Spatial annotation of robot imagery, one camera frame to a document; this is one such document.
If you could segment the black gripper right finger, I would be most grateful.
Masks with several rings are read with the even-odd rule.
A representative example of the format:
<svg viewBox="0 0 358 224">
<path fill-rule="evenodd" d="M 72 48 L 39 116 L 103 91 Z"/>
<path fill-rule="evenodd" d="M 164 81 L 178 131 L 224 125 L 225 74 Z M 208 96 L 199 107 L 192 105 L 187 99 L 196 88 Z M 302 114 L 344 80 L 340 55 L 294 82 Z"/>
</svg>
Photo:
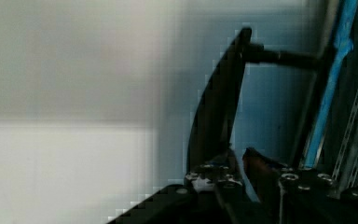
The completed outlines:
<svg viewBox="0 0 358 224">
<path fill-rule="evenodd" d="M 243 170 L 268 216 L 275 224 L 286 224 L 286 193 L 281 177 L 283 170 L 290 167 L 264 156 L 253 147 L 246 148 L 242 162 Z"/>
</svg>

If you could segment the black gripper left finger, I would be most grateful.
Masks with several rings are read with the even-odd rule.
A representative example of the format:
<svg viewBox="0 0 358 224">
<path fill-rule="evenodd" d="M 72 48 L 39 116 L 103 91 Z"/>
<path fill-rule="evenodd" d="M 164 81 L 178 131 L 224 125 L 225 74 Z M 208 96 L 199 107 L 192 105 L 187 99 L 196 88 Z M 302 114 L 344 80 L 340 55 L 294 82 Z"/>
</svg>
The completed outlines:
<svg viewBox="0 0 358 224">
<path fill-rule="evenodd" d="M 185 176 L 198 194 L 212 193 L 229 224 L 240 224 L 245 184 L 232 149 L 192 168 Z"/>
</svg>

